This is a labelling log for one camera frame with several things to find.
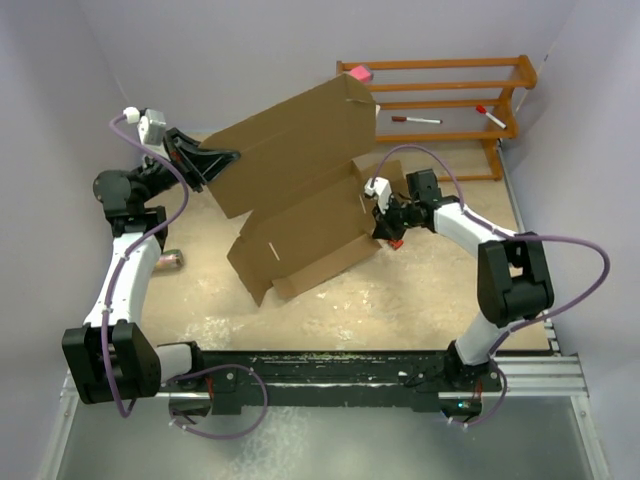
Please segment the brown cardboard box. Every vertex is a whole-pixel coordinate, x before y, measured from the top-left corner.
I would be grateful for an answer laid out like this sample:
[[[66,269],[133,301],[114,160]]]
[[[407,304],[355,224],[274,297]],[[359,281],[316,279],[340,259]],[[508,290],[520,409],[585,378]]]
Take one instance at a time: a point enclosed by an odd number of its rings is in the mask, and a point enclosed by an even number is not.
[[[380,250],[363,195],[374,170],[355,163],[375,145],[376,103],[348,74],[201,142],[240,154],[207,187],[227,218],[246,218],[227,259],[256,304],[269,289],[294,298]]]

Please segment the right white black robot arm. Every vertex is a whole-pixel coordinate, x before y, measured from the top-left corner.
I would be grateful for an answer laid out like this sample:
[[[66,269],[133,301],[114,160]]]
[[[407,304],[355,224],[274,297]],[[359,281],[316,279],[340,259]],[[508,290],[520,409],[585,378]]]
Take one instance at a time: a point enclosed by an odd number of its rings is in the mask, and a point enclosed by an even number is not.
[[[377,240],[399,242],[411,228],[443,236],[477,261],[476,299],[479,313],[443,358],[441,378],[456,391],[467,391],[489,370],[489,361],[509,329],[534,320],[550,308],[555,293],[542,242],[534,234],[500,230],[472,215],[455,195],[445,196],[435,173],[406,176],[406,195],[389,180],[365,182],[364,196],[373,200]]]

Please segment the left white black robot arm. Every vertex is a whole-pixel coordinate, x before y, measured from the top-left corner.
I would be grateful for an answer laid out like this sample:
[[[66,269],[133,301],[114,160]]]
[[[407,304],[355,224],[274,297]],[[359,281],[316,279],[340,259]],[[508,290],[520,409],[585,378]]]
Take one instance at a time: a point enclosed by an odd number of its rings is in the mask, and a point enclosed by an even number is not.
[[[132,170],[105,170],[94,180],[94,195],[110,225],[112,254],[94,306],[82,325],[68,329],[62,350],[80,399],[85,404],[114,402],[122,417],[136,401],[155,396],[173,382],[184,392],[202,387],[204,354],[194,341],[154,346],[140,323],[148,286],[160,259],[167,214],[148,201],[179,186],[185,197],[199,192],[240,158],[233,149],[205,149],[177,129],[150,146],[129,137],[115,122],[112,131],[141,150],[147,162]]]

